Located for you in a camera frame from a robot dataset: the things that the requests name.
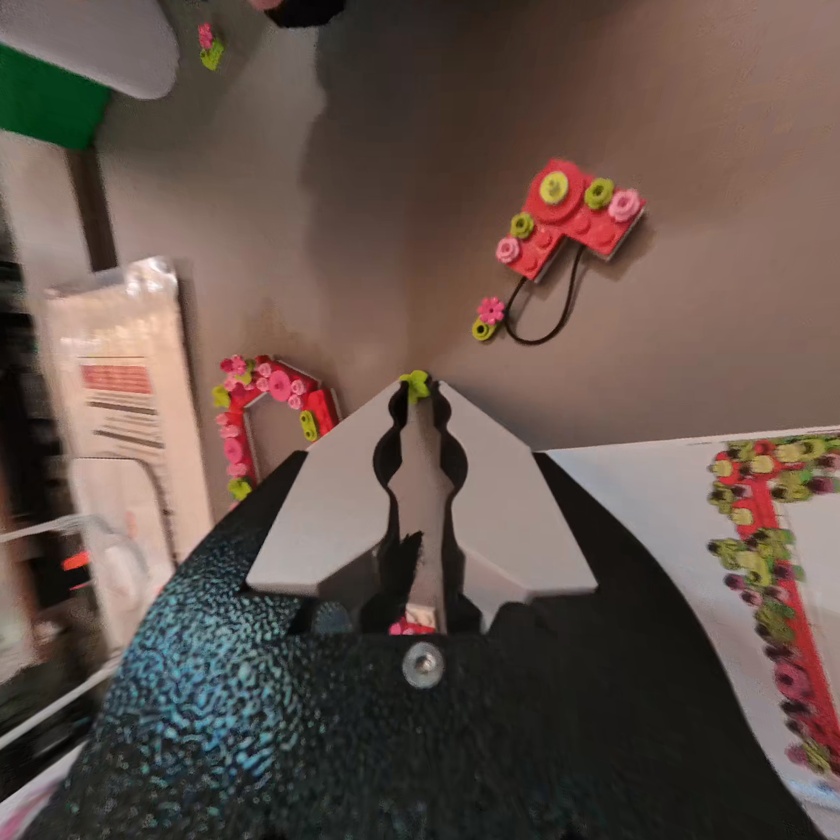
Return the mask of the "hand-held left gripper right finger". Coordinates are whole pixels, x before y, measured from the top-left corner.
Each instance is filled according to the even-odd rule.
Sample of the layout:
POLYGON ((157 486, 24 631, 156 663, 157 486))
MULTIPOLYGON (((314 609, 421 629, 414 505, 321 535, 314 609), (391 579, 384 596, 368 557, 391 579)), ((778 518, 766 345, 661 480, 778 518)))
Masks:
POLYGON ((595 592, 531 448, 451 385, 434 382, 430 396, 452 484, 442 548, 447 631, 486 632, 508 603, 595 592))

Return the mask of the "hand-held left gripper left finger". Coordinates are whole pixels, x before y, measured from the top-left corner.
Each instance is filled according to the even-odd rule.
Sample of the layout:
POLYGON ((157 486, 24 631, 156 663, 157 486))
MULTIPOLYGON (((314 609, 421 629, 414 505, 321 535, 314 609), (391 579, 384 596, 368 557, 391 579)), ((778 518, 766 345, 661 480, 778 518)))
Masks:
POLYGON ((391 488, 409 392, 396 381, 304 453, 246 575, 249 592, 342 607, 364 634, 391 634, 403 620, 424 551, 391 488))

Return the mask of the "red lego heart frame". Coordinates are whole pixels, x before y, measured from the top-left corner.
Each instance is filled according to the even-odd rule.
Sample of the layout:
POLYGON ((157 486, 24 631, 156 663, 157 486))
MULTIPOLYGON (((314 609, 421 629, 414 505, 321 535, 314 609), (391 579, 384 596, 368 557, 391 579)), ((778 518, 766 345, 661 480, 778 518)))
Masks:
POLYGON ((249 410, 266 398, 287 405, 298 416, 309 444, 342 421, 333 389, 319 379, 267 354, 254 358, 232 354, 219 364, 224 380, 212 390, 217 431, 227 461, 227 491, 236 507, 260 483, 249 410))

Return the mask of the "small pink and lime lego piece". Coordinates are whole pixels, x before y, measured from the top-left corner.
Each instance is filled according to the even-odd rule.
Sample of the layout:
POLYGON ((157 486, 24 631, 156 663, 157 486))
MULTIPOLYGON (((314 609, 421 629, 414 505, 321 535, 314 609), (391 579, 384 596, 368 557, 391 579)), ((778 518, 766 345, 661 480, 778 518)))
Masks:
POLYGON ((225 45, 217 28, 209 21, 197 27, 200 47, 199 58, 203 66, 210 71, 217 71, 225 52, 225 45))
POLYGON ((476 312, 471 326, 472 337, 479 342, 489 341, 506 320, 506 304, 498 297, 485 297, 476 312))

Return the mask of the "lego instruction booklet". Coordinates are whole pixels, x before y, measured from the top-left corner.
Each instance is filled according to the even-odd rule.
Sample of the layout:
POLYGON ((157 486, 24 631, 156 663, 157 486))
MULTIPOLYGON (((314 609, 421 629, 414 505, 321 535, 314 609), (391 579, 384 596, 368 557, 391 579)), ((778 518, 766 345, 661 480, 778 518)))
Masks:
POLYGON ((548 455, 663 566, 773 768, 838 838, 838 428, 548 455))

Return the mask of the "paper sheet in plastic sleeve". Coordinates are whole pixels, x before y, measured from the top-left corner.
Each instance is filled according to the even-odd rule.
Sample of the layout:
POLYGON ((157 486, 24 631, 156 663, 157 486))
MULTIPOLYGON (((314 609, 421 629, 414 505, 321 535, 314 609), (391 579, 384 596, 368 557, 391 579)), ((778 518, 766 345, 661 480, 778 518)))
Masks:
POLYGON ((70 450, 150 470, 183 562, 214 525, 179 280, 153 256, 45 292, 42 310, 70 450))

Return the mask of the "white rounded object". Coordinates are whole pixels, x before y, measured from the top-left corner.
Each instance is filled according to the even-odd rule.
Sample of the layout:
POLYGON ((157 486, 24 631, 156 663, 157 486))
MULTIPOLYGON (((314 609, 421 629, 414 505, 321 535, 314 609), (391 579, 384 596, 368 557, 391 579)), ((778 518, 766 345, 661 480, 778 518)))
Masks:
POLYGON ((156 1, 2 1, 2 44, 138 100, 174 87, 180 52, 156 1))

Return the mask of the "green box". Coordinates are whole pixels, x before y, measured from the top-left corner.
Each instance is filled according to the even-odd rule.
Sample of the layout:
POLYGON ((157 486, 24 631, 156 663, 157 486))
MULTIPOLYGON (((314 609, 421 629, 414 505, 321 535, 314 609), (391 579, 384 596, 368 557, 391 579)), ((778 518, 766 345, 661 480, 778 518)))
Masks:
POLYGON ((1 45, 1 129, 71 151, 93 144, 111 100, 102 84, 1 45))

